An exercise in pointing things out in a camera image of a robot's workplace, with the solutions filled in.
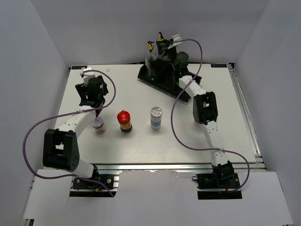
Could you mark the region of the red lid sauce jar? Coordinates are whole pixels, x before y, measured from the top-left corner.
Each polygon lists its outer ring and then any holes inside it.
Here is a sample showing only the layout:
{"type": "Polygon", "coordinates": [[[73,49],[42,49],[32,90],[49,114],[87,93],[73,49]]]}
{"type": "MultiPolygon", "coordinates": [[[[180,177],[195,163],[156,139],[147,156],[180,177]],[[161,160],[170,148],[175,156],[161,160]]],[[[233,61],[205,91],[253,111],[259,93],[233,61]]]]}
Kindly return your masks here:
{"type": "Polygon", "coordinates": [[[120,125],[120,129],[124,133],[128,133],[132,130],[131,117],[129,112],[122,110],[117,114],[117,120],[120,125]]]}

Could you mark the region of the silver lid blue label shaker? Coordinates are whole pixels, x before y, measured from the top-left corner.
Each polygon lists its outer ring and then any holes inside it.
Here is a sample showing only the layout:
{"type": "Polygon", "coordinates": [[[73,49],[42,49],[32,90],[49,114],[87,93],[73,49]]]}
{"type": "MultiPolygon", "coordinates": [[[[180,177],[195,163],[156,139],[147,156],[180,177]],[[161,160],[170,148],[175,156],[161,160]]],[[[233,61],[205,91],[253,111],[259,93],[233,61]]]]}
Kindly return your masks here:
{"type": "Polygon", "coordinates": [[[154,130],[158,130],[161,127],[162,122],[162,109],[160,107],[153,107],[150,111],[150,126],[154,130]]]}

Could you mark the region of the clear glass oil bottle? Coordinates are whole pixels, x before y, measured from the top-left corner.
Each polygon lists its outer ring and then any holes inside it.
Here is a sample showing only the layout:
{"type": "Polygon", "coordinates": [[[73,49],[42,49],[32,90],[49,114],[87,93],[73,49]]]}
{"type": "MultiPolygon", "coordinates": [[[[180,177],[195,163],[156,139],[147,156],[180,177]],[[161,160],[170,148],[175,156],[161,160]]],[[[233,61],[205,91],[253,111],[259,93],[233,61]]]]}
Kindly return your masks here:
{"type": "Polygon", "coordinates": [[[151,62],[156,59],[156,56],[153,52],[153,49],[154,49],[153,43],[154,42],[152,42],[152,41],[148,41],[148,46],[147,46],[148,53],[145,57],[145,65],[148,69],[149,77],[151,77],[151,62]]]}
{"type": "Polygon", "coordinates": [[[158,40],[156,41],[156,44],[157,44],[158,46],[161,46],[161,45],[164,44],[164,37],[163,37],[163,35],[162,35],[162,32],[159,32],[159,33],[158,33],[158,40]]]}

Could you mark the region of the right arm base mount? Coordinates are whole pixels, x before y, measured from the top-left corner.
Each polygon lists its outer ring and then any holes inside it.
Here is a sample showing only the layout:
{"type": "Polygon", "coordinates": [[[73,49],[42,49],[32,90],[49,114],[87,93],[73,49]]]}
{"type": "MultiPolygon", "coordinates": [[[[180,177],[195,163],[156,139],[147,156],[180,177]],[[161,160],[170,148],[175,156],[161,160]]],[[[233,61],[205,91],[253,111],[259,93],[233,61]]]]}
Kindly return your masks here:
{"type": "Polygon", "coordinates": [[[196,174],[191,177],[197,184],[199,200],[238,200],[242,199],[240,182],[237,173],[232,178],[218,182],[210,173],[196,174]]]}

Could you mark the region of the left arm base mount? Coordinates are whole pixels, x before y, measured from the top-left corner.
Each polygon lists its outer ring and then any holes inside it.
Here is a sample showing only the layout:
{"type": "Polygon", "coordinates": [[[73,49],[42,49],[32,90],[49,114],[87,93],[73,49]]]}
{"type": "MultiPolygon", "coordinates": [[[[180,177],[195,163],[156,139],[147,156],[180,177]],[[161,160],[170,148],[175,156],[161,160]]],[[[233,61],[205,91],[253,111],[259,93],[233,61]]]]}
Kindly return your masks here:
{"type": "Polygon", "coordinates": [[[75,177],[70,188],[70,197],[112,198],[119,185],[119,172],[100,171],[99,176],[87,180],[75,177]]]}

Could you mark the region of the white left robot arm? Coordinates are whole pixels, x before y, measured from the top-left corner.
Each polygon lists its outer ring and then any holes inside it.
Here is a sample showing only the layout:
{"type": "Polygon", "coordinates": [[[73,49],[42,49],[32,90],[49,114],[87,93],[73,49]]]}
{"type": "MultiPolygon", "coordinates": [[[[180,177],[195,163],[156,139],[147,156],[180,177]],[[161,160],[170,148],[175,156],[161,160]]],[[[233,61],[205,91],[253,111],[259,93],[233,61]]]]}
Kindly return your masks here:
{"type": "Polygon", "coordinates": [[[96,119],[98,109],[105,103],[107,85],[101,75],[90,75],[82,84],[75,86],[79,97],[79,113],[56,129],[48,129],[44,135],[43,166],[64,170],[83,177],[90,188],[99,184],[95,167],[80,158],[78,138],[84,129],[96,119]]]}

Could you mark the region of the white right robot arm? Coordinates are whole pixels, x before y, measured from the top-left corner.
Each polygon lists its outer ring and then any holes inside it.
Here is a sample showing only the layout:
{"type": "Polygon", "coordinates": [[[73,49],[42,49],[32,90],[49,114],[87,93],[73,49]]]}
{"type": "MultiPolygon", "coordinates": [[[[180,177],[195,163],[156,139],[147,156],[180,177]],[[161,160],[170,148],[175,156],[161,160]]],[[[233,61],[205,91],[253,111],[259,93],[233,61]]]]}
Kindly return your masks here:
{"type": "Polygon", "coordinates": [[[156,41],[158,54],[166,57],[172,66],[172,75],[175,83],[180,88],[177,94],[179,98],[184,92],[187,93],[193,102],[193,119],[203,130],[208,144],[207,150],[211,155],[212,174],[211,176],[200,176],[197,178],[201,188],[223,188],[228,190],[234,181],[234,169],[226,155],[217,126],[218,109],[214,92],[207,92],[199,85],[200,80],[196,74],[189,72],[188,54],[178,53],[176,45],[181,43],[180,37],[166,40],[159,37],[156,41]]]}

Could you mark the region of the white label lid spice jar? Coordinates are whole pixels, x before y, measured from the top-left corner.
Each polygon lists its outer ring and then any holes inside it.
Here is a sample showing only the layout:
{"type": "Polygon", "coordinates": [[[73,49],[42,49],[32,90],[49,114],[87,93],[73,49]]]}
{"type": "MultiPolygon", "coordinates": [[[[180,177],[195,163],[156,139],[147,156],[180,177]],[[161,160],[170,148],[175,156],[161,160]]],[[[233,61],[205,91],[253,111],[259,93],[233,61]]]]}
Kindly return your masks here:
{"type": "Polygon", "coordinates": [[[105,123],[100,116],[97,116],[92,121],[92,127],[95,129],[96,133],[98,134],[103,134],[106,131],[105,123]]]}

